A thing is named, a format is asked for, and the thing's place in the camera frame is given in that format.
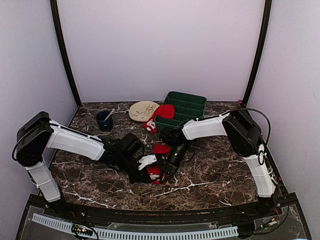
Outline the green divided plastic organizer tray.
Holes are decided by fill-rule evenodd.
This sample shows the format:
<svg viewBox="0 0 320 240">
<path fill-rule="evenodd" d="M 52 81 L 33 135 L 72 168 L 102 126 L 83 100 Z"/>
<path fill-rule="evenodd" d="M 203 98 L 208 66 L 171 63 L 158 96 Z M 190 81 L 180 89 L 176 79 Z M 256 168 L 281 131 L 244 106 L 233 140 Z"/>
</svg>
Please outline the green divided plastic organizer tray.
<svg viewBox="0 0 320 240">
<path fill-rule="evenodd" d="M 207 99 L 204 96 L 190 93 L 170 91 L 164 102 L 165 105 L 174 106 L 174 117 L 172 119 L 163 118 L 159 115 L 155 118 L 157 132 L 160 133 L 163 128 L 175 128 L 181 122 L 195 118 L 203 118 Z"/>
</svg>

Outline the red sock plain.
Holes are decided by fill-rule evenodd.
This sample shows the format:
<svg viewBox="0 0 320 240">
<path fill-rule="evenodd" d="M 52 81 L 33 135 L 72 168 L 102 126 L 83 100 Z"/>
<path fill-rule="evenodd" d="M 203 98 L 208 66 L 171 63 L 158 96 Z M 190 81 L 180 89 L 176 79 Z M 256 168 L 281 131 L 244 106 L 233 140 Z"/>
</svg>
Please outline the red sock plain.
<svg viewBox="0 0 320 240">
<path fill-rule="evenodd" d="M 156 144 L 153 148 L 153 154 L 160 157 L 156 163 L 149 165 L 147 167 L 147 172 L 152 180 L 152 184 L 160 185 L 160 175 L 162 172 L 162 165 L 164 164 L 164 159 L 169 156 L 171 148 L 164 144 Z"/>
</svg>

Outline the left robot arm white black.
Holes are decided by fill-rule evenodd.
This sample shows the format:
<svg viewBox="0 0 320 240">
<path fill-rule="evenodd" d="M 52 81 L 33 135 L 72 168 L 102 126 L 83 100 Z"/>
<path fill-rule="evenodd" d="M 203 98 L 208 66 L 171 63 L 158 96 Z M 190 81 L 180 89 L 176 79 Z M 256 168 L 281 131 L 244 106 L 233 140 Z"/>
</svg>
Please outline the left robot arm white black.
<svg viewBox="0 0 320 240">
<path fill-rule="evenodd" d="M 12 159 L 27 170 L 45 200 L 51 203 L 51 210 L 60 218 L 67 218 L 71 208 L 62 200 L 63 194 L 44 163 L 45 149 L 63 150 L 113 165 L 147 183 L 151 179 L 143 170 L 157 161 L 153 154 L 137 155 L 143 153 L 145 147 L 132 133 L 121 139 L 102 139 L 61 125 L 50 119 L 47 112 L 39 112 L 18 130 Z"/>
</svg>

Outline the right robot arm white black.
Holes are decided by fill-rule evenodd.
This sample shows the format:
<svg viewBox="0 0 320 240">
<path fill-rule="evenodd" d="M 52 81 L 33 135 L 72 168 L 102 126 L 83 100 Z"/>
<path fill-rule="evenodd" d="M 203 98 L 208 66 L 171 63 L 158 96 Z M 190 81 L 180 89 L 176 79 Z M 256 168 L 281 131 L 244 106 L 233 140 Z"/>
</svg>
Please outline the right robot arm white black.
<svg viewBox="0 0 320 240">
<path fill-rule="evenodd" d="M 186 120 L 172 129 L 164 128 L 159 138 L 172 149 L 164 160 L 161 174 L 170 178 L 176 173 L 191 141 L 226 136 L 233 151 L 248 165 L 256 184 L 255 213 L 266 217 L 275 208 L 276 182 L 265 160 L 267 142 L 250 112 L 250 108 L 240 108 L 208 118 Z"/>
</svg>

